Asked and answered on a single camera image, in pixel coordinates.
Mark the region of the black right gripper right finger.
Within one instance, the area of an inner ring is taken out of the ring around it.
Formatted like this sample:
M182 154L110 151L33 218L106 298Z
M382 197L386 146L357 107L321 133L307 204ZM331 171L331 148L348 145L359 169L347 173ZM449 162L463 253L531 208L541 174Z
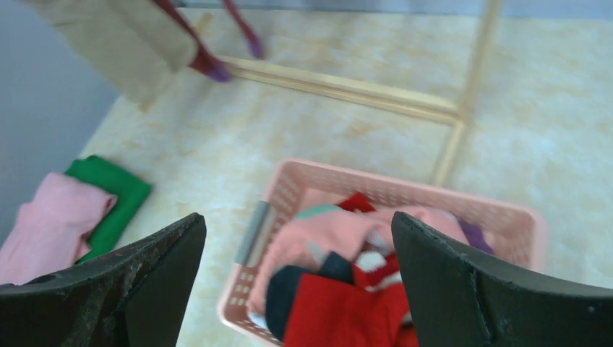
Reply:
M610 346L612 290L543 275L405 213L395 250L420 346Z

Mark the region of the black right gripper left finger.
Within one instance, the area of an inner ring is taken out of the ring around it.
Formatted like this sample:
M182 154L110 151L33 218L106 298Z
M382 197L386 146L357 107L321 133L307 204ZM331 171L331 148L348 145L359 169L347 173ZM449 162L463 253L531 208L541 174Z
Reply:
M1 287L3 346L175 346L202 257L202 215L26 284Z

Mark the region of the red santa sock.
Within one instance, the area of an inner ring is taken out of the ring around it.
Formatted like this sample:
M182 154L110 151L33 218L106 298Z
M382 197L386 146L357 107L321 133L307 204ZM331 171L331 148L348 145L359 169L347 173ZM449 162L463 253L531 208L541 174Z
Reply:
M352 283L304 274L285 326L284 346L417 346L395 253L362 252Z
M376 207L371 204L368 197L361 192L355 192L351 196L336 204L339 208L352 213L370 213L376 211Z

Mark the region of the red santa sock front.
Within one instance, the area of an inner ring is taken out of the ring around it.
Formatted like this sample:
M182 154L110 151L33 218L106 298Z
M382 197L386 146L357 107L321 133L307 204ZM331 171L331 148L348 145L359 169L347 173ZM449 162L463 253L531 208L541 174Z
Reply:
M351 196L336 204L339 208L352 213L370 213L376 211L376 207L371 204L368 197L361 192L355 192Z

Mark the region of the pink plastic basket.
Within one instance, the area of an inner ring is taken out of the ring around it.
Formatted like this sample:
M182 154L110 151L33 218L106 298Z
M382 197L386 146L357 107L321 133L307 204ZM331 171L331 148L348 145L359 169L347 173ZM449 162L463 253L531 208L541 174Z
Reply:
M342 201L354 192L364 193L377 207L417 204L446 210L480 226L499 258L532 271L544 270L548 227L535 210L428 184L290 158L277 165L256 204L218 300L219 320L264 346L279 346L280 342L247 314L246 302L262 255L278 229L295 214L314 205Z

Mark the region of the beige sock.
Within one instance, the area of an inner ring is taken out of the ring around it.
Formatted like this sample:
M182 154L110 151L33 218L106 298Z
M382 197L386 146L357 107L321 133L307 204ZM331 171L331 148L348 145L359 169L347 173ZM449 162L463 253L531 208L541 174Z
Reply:
M197 54L196 40L153 1L27 1L120 93L146 103Z

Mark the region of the purple striped sock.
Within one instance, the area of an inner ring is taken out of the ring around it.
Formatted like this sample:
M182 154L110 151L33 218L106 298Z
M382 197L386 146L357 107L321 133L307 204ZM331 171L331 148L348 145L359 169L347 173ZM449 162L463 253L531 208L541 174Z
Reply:
M490 245L486 242L484 232L479 226L467 223L462 220L459 222L459 225L465 237L468 239L468 243L472 247L480 249L481 251L490 255L494 254L493 248L491 248Z

